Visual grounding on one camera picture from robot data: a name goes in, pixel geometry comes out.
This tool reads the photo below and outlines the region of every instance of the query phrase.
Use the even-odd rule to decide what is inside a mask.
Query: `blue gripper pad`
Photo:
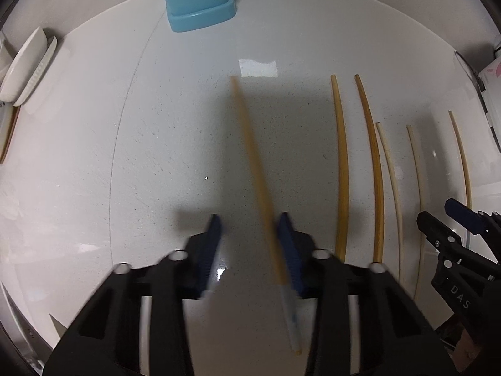
[[[301,298],[310,298],[311,290],[303,281],[302,271],[316,248],[315,242],[310,235],[294,230],[286,212],[280,216],[277,236],[284,252],[292,287]]]
[[[482,218],[474,211],[464,206],[461,202],[450,198],[445,201],[445,213],[472,235],[478,235],[485,231],[485,225]]]
[[[196,291],[196,298],[200,298],[202,292],[207,289],[207,282],[209,281],[221,233],[221,218],[214,214],[206,232],[192,236],[186,244],[185,250],[190,256],[196,272],[196,281],[193,287],[194,291]]]

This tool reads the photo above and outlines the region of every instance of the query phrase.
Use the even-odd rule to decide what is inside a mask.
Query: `white bowl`
[[[37,87],[47,66],[49,65],[49,62],[52,59],[52,56],[54,55],[54,52],[56,51],[57,44],[58,40],[56,39],[56,37],[55,36],[52,37],[51,43],[49,44],[49,47],[47,48],[47,51],[44,54],[44,57],[42,58],[37,68],[35,69],[35,72],[33,72],[33,75],[29,78],[27,85],[24,87],[23,91],[21,92],[18,99],[14,103],[14,106],[17,107],[22,105],[29,97],[29,95],[31,95],[34,88]]]
[[[38,27],[9,67],[0,86],[0,101],[14,102],[19,97],[46,51],[47,37],[42,28]]]

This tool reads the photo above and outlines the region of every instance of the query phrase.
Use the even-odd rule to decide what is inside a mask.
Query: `white countertop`
[[[467,152],[473,207],[501,197],[501,155],[453,48],[375,0],[236,0],[234,19],[175,34],[164,0],[129,0],[64,38],[23,106],[0,169],[0,273],[40,334],[49,313],[68,326],[113,264],[150,265],[220,214],[225,234],[210,291],[185,304],[196,374],[303,374],[289,349],[230,99],[242,78],[277,212],[334,249],[338,77],[350,163],[347,262],[372,260],[374,195],[360,74],[382,122],[403,203],[406,289],[415,287],[419,212],[406,125],[420,142],[426,208],[465,202],[447,111]],[[385,249],[397,274],[395,211],[384,155]],[[458,233],[464,230],[452,225]],[[483,243],[472,239],[484,253]],[[432,276],[433,255],[427,274]],[[433,325],[448,311],[428,284],[418,305]],[[305,347],[313,301],[299,302]]]

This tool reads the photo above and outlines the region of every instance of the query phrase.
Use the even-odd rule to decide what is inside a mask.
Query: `curved stick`
[[[472,184],[469,179],[469,170],[467,163],[467,156],[464,153],[463,141],[461,139],[461,135],[459,134],[459,129],[457,128],[456,119],[454,118],[454,114],[452,110],[449,110],[450,120],[452,122],[452,127],[454,129],[454,134],[456,135],[457,146],[459,147],[459,155],[461,156],[461,164],[463,166],[463,175],[464,175],[464,186],[467,193],[467,207],[469,209],[472,208]],[[470,232],[467,231],[467,248],[470,248]]]
[[[383,125],[376,123],[381,145],[383,146],[386,163],[388,164],[388,173],[390,174],[391,189],[393,191],[393,200],[395,202],[395,213],[397,215],[397,233],[398,233],[398,282],[402,284],[404,279],[404,227],[402,218],[402,204],[400,203],[400,194],[398,193],[398,183],[395,176],[395,166],[391,158],[390,148],[386,135],[384,134]]]
[[[424,183],[423,183],[423,175],[421,173],[421,162],[419,160],[419,155],[417,154],[417,144],[414,138],[414,132],[412,131],[412,126],[410,124],[407,125],[407,132],[409,133],[410,146],[412,148],[412,155],[414,156],[414,166],[416,167],[416,176],[417,176],[417,190],[419,192],[419,211],[424,211]],[[419,283],[421,280],[421,266],[424,260],[424,235],[420,232],[420,246],[419,246],[419,263],[417,265],[417,280],[416,280],[416,288],[414,290],[414,300],[416,299],[417,291],[419,289]]]
[[[371,147],[372,172],[374,174],[374,198],[376,206],[376,224],[374,230],[374,262],[381,263],[383,261],[383,244],[384,244],[384,194],[383,194],[383,173],[381,171],[381,160],[379,158],[379,148],[377,145],[376,129],[372,121],[371,109],[364,86],[359,75],[355,75],[358,94],[364,109],[365,123],[367,124],[367,132],[369,133],[369,144]]]
[[[336,112],[339,162],[338,221],[334,255],[344,263],[346,258],[346,243],[348,238],[348,218],[350,207],[348,146],[346,143],[346,129],[344,124],[343,107],[341,105],[341,95],[339,94],[336,75],[331,75],[331,85],[332,93],[334,95],[334,110]]]

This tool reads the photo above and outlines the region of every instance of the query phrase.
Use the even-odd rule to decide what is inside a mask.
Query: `screw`
[[[330,258],[331,254],[328,250],[325,250],[324,248],[316,248],[312,252],[312,256],[317,260],[327,260],[328,258]]]
[[[381,263],[372,263],[369,266],[370,271],[372,271],[375,274],[381,274],[386,272],[386,266]]]
[[[115,274],[127,274],[131,269],[130,264],[127,263],[119,263],[113,269]]]
[[[188,257],[188,253],[185,250],[174,250],[169,255],[169,260],[172,260],[173,262],[178,262],[178,261],[184,260],[187,257]]]

